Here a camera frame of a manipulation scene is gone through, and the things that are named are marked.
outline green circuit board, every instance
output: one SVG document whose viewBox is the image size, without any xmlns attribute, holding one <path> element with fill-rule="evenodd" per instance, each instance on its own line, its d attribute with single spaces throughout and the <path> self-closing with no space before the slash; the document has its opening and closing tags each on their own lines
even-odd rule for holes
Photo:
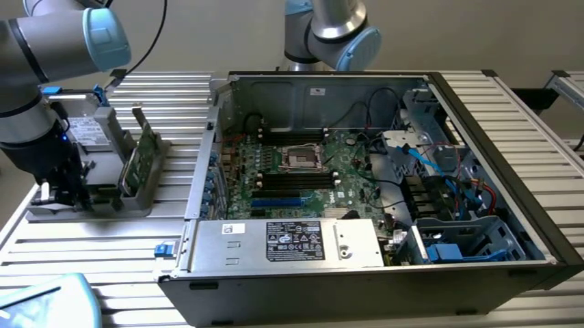
<svg viewBox="0 0 584 328">
<path fill-rule="evenodd" d="M 348 131 L 336 131 L 327 138 L 327 143 L 319 145 L 320 159 L 324 164 L 323 172 L 339 172 L 341 184 L 335 189 L 303 190 L 303 207 L 262 208 L 266 215 L 261 218 L 332 217 L 331 215 L 337 215 L 345 210 L 357 210 L 363 218 L 375 221 L 384 219 L 383 209 L 368 205 L 360 196 L 361 189 L 364 189 L 367 195 L 375 191 L 376 183 L 364 179 L 357 174 L 353 166 L 353 159 L 364 160 L 364 152 L 359 151 L 359 144 L 349 146 L 345 141 L 347 139 L 357 140 L 357 137 L 357 134 Z M 229 219 L 254 218 L 252 215 L 252 201 L 254 200 L 252 193 L 260 190 L 256 186 L 256 178 L 260 172 L 286 172 L 286 169 L 280 167 L 282 166 L 282 153 L 284 147 L 262 146 L 253 137 L 230 143 L 224 149 L 224 158 L 229 159 L 224 162 L 224 167 L 226 167 L 229 189 L 232 191 Z"/>
</svg>

